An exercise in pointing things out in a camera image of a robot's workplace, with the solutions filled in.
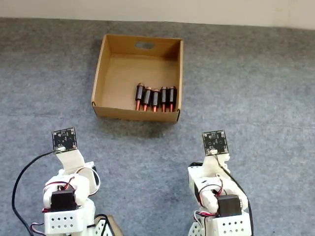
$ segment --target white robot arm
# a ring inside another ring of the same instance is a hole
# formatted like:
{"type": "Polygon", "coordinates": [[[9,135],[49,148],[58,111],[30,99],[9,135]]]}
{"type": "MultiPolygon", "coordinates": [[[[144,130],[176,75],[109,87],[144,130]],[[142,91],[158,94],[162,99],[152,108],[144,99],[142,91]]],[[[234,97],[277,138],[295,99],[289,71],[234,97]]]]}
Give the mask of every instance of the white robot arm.
{"type": "Polygon", "coordinates": [[[94,202],[89,196],[94,195],[100,187],[100,178],[94,162],[85,163],[77,149],[75,128],[54,131],[54,151],[38,156],[19,174],[12,194],[14,213],[28,229],[30,236],[37,233],[44,236],[122,236],[122,232],[113,217],[104,214],[95,215],[94,202]],[[44,229],[40,232],[32,223],[26,221],[15,208],[17,184],[25,170],[39,158],[50,153],[56,154],[63,169],[46,182],[43,189],[44,229]]]}
{"type": "Polygon", "coordinates": [[[200,205],[188,236],[252,236],[248,198],[225,163],[230,159],[225,132],[202,135],[206,157],[188,167],[189,188],[200,205]]]}

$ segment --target black circuit board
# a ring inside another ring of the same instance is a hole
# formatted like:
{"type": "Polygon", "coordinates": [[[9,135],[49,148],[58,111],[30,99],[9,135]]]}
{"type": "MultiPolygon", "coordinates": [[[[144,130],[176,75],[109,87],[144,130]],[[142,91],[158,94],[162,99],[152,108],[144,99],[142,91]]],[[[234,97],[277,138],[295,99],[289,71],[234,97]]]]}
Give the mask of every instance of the black circuit board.
{"type": "Polygon", "coordinates": [[[226,136],[224,130],[202,133],[203,145],[206,156],[210,156],[210,150],[218,150],[218,154],[228,153],[226,136]]]}
{"type": "Polygon", "coordinates": [[[62,129],[52,132],[54,149],[65,147],[65,151],[77,149],[75,128],[62,129]]]}

